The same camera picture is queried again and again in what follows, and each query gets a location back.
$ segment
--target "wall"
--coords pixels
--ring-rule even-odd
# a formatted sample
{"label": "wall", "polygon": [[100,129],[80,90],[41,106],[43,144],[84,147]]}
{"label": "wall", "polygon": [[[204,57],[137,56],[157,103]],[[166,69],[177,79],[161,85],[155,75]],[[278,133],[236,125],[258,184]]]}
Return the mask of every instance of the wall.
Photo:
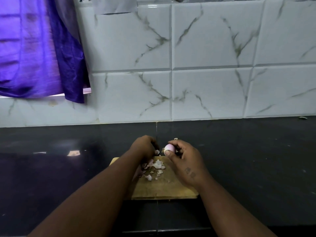
{"label": "wall", "polygon": [[76,0],[86,104],[0,98],[0,127],[316,114],[316,1],[138,1]]}

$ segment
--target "tattoo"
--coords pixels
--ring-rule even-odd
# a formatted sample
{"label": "tattoo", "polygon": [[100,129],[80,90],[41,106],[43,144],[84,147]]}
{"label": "tattoo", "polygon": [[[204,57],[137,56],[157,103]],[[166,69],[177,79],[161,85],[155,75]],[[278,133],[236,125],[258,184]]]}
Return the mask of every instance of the tattoo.
{"label": "tattoo", "polygon": [[196,176],[196,174],[195,174],[194,172],[192,172],[191,175],[190,175],[190,177],[191,177],[192,179],[194,179],[195,176]]}
{"label": "tattoo", "polygon": [[190,173],[190,171],[191,171],[191,168],[186,168],[185,170],[184,170],[185,172],[186,172],[186,174],[188,175],[189,173]]}

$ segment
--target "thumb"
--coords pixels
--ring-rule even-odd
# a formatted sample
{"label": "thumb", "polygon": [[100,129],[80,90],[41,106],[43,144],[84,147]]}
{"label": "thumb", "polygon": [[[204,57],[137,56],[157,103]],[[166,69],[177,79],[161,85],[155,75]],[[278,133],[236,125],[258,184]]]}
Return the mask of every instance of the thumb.
{"label": "thumb", "polygon": [[173,153],[172,151],[165,151],[165,155],[175,164],[177,165],[180,161],[180,158],[175,154]]}

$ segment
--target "wooden cutting board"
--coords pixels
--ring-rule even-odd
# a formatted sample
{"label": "wooden cutting board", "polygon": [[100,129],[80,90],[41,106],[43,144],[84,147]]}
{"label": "wooden cutting board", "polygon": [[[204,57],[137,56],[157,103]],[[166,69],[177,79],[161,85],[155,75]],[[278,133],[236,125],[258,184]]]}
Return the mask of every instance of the wooden cutting board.
{"label": "wooden cutting board", "polygon": [[185,186],[176,177],[173,163],[166,156],[155,156],[154,162],[159,159],[163,161],[165,169],[163,173],[157,177],[157,170],[154,167],[148,168],[145,175],[150,174],[152,181],[148,181],[145,177],[135,178],[128,188],[128,193],[125,199],[132,200],[161,200],[161,199],[195,199],[198,197],[198,192],[191,186]]}

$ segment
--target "black countertop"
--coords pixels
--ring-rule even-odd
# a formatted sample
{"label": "black countertop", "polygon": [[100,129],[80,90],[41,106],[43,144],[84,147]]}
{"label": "black countertop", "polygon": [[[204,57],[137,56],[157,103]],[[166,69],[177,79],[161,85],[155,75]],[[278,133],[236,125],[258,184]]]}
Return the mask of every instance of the black countertop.
{"label": "black countertop", "polygon": [[[175,137],[198,148],[213,177],[265,225],[316,225],[316,117],[257,118],[2,128],[0,236],[27,235],[142,135],[161,148]],[[200,198],[125,201],[113,228],[181,230],[212,233]]]}

